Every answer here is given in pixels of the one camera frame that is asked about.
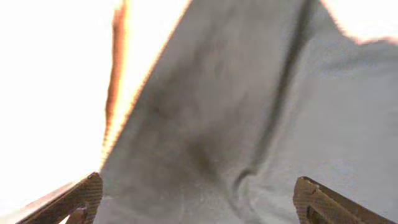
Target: gray fabric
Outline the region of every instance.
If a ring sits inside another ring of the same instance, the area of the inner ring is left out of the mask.
[[[298,223],[303,175],[398,222],[397,59],[316,1],[193,1],[102,171],[95,223]]]

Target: wrinkled fabric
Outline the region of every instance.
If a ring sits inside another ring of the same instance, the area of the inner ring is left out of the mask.
[[[298,223],[303,175],[398,222],[397,59],[317,1],[193,1],[102,170],[95,223]]]

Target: cloth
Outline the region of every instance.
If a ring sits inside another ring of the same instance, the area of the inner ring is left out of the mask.
[[[398,222],[398,48],[317,1],[193,1],[102,170],[95,223],[298,223],[298,177]]]

